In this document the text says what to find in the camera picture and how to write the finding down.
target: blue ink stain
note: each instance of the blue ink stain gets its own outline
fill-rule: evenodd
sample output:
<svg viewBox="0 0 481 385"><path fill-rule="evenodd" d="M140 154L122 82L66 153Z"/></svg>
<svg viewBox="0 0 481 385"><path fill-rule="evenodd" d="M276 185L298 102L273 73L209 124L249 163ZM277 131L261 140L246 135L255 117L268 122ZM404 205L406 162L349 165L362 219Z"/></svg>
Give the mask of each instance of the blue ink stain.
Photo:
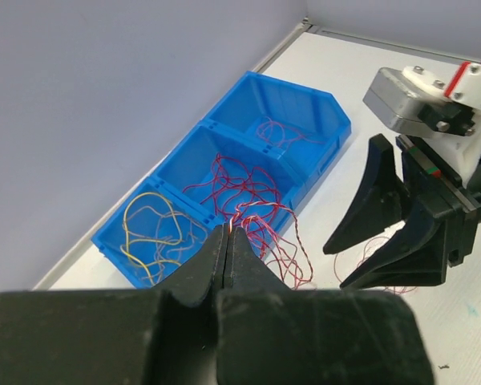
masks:
<svg viewBox="0 0 481 385"><path fill-rule="evenodd" d="M468 309L468 315L471 315L473 317L479 316L478 311L472 305L467 304L467 309Z"/></svg>

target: wire bundle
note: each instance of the wire bundle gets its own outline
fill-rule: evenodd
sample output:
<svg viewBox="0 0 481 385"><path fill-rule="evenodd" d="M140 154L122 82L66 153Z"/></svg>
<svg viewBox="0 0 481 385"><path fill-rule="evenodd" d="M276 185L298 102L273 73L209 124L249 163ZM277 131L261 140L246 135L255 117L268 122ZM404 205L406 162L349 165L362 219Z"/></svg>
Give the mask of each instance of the wire bundle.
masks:
<svg viewBox="0 0 481 385"><path fill-rule="evenodd" d="M237 176L231 176L232 170ZM254 201L281 202L281 194L277 189L274 179L261 167L255 166L251 170L237 159L217 154L212 162L212 179L203 184L191 184L184 188L186 193L190 188L210 188L211 192L201 204L212 200L214 213L229 221L236 215L236 201L250 203ZM261 219L269 225L274 222L277 208L271 207Z"/></svg>
<svg viewBox="0 0 481 385"><path fill-rule="evenodd" d="M239 160L221 154L212 162L211 174L211 180L189 185L184 193L189 189L210 188L211 192L200 203L211 201L216 215L229 221L231 227L242 227L259 258L265 260L266 265L277 263L282 281L291 277L295 289L310 283L313 268L297 232L296 215L281 203L274 179L263 168L249 169ZM273 229L273 222L281 210L290 213L295 220L298 245L280 237ZM307 274L297 260L299 249L308 265Z"/></svg>
<svg viewBox="0 0 481 385"><path fill-rule="evenodd" d="M156 198L161 202L151 201L150 205L143 205L135 212L130 213L132 206L145 197ZM161 210L153 207L155 203L162 203L167 211L162 213ZM153 220L145 220L147 211L155 216ZM130 223L141 214L144 217L143 232L131 231ZM164 270L168 265L181 266L186 252L201 245L208 236L206 228L184 213L174 210L171 202L157 192L144 192L135 197L124 211L122 225L125 243L119 249L135 267L139 267L145 272L146 276L142 279L149 280L152 286L164 278ZM163 235L162 233L167 233L168 229L172 230L171 234ZM156 251L153 254L153 260L144 262L141 257L134 255L132 246L135 244L155 244Z"/></svg>
<svg viewBox="0 0 481 385"><path fill-rule="evenodd" d="M305 274L297 261L297 245L294 245L292 242L289 242L278 235L260 215L245 215L245 209L253 206L269 206L275 209L282 209L292 216L294 219L297 243L299 245L299 249L305 257L306 264L308 265L307 274ZM240 226L246 231L252 246L261 251L261 259L265 258L268 254L273 257L266 258L265 264L270 265L271 263L276 262L279 269L280 278L283 282L285 282L285 279L288 276L292 277L294 289L298 289L299 287L312 282L312 262L310 261L301 238L299 237L297 217L293 210L276 202L254 201L250 203L241 203L237 205L236 214L230 219L230 231L232 231L234 225ZM269 235L269 241L267 240L267 237L261 234ZM284 245L287 245L292 251L289 252L286 250Z"/></svg>
<svg viewBox="0 0 481 385"><path fill-rule="evenodd" d="M377 249L379 249L382 245L384 245L385 242L387 242L388 240L390 240L390 238L384 237L384 236L378 236L378 237L374 237L374 238L368 240L368 242L366 243L366 245L363 248L362 259L358 262L356 267L358 268L366 259L368 259L372 254L374 254L374 252ZM376 241L383 241L383 243L382 244L376 244ZM342 282L343 280L338 276L338 272L337 272L337 258L338 258L338 255L339 254L336 254L335 258L333 260L333 273L335 274L335 278L339 282ZM417 288L416 287L408 287L408 286L404 286L404 287L385 286L383 289L385 291L391 292L392 294L401 295L401 294L410 293Z"/></svg>
<svg viewBox="0 0 481 385"><path fill-rule="evenodd" d="M278 148L289 149L291 144L300 140L309 143L324 144L324 142L311 140L297 128L286 126L276 120L272 120L268 116L265 117L264 123L257 127L256 134L264 142Z"/></svg>

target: yellow wire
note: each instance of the yellow wire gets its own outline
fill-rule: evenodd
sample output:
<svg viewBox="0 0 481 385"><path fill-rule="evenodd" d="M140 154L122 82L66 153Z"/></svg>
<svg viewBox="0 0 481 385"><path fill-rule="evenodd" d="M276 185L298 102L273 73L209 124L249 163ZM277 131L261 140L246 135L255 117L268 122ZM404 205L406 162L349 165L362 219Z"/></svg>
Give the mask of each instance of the yellow wire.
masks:
<svg viewBox="0 0 481 385"><path fill-rule="evenodd" d="M158 264L160 264L159 271L156 274L151 274L147 277L142 277L141 279L149 279L150 281L153 282L152 279L156 278L155 283L159 283L160 280L162 279L163 275L164 275L164 269L166 267L164 263L172 263L172 264L176 265L177 268L182 266L182 264L179 261L174 260L174 259L167 259L167 260L164 259L164 260L160 260L160 261L155 261L155 262L149 263L148 265L158 265Z"/></svg>
<svg viewBox="0 0 481 385"><path fill-rule="evenodd" d="M130 208L132 207L132 205L134 203L136 203L140 198L146 197L146 196L159 197L168 206L169 211L170 211L170 217L173 218L173 221L175 222L176 229L178 230L179 239L177 239L175 241L165 241L165 240L162 240L162 239L146 239L146 238L144 238L144 239L134 239L132 241L130 240L130 230L128 230L128 212L130 211ZM146 274L147 274L148 278L150 279L150 282L151 282L152 286L155 285L155 282L153 281L153 275L150 273L150 269L148 268L149 266L162 265L164 263L174 263L177 266L181 265L181 263L178 262L178 261L166 260L166 259L159 259L157 261L150 262L149 264L145 264L138 257L132 255L131 252L130 252L130 244L137 243L137 242L151 242L151 243L156 243L156 244L161 244L161 245L176 246L176 245L179 245L180 243L182 243L182 241L184 240L184 236L182 234L182 229L180 228L180 225L178 224L178 220L176 219L176 212L173 210L171 202L166 197L160 195L157 192L144 192L142 194L139 194L134 199L132 199L131 202L128 204L128 206L125 209L125 212L123 214L123 228L125 230L125 245L124 245L124 248L123 248L123 245L121 245L119 247L119 249L121 250L121 252L123 254L125 254L128 257L128 259L137 263L138 265L140 265L146 271Z"/></svg>

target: blue plastic bin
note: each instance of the blue plastic bin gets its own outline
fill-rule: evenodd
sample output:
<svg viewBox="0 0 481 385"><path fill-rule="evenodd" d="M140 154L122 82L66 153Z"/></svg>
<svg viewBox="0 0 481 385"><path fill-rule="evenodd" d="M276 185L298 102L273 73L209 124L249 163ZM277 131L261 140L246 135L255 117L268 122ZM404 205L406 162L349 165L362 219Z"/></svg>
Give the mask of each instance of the blue plastic bin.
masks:
<svg viewBox="0 0 481 385"><path fill-rule="evenodd" d="M218 213L216 206L223 208L228 213L235 213L238 204L253 201L253 198L248 192L238 194L238 191L228 191L220 195L217 205L215 205L214 200L210 198L212 185L207 183L213 179L212 162L216 159L217 154L242 163L241 165L233 160L224 162L224 167L232 177L246 177L244 166L248 172L254 168L264 169L280 193L281 203L291 209L295 208L305 195L303 180L285 162L281 161L278 154L269 151L265 146L245 140L241 141L228 132L212 130L204 125L196 126L180 142L154 171L152 178L163 185L174 197L180 197L186 205L193 207L196 211L201 211L203 217L215 222L225 222L230 216ZM253 181L272 184L267 176L258 170L253 173ZM263 192L261 197L267 201L274 201L274 195L270 192ZM245 215L257 213L262 216L270 210L271 208L268 206L255 206L250 208ZM280 209L271 223L272 228L278 232L288 218L289 214Z"/></svg>
<svg viewBox="0 0 481 385"><path fill-rule="evenodd" d="M92 238L99 250L137 288L150 287L152 281L148 278L146 270L129 260L121 250L122 245L125 250L126 241L123 215L130 202L145 193L159 193L171 202L173 210L178 212L176 220L182 232L182 237L180 237L175 219L166 215L170 213L170 210L161 198L146 195L137 199L130 206L127 213L127 227L131 232L130 239L133 242L129 251L144 264L150 264L148 268L154 283L166 278L178 267L174 262L163 261L178 261L181 264L186 262L200 249L206 237L217 224L192 208L177 203L177 199L157 183L145 180ZM143 237L158 239L168 242L170 245L153 241L136 241ZM155 264L156 259L162 262Z"/></svg>
<svg viewBox="0 0 481 385"><path fill-rule="evenodd" d="M276 149L309 188L351 133L350 120L330 93L253 72L237 82L204 122Z"/></svg>

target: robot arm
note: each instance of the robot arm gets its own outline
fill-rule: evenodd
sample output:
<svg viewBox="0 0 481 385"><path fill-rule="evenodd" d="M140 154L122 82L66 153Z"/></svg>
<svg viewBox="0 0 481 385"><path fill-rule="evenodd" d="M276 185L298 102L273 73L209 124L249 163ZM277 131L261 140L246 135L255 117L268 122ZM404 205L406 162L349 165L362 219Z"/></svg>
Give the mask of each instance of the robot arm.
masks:
<svg viewBox="0 0 481 385"><path fill-rule="evenodd" d="M405 221L341 287L440 285L471 253L481 222L481 64L463 63L448 82L422 67L382 68L364 103L401 134L403 180L393 146L371 138L358 192L324 252Z"/></svg>

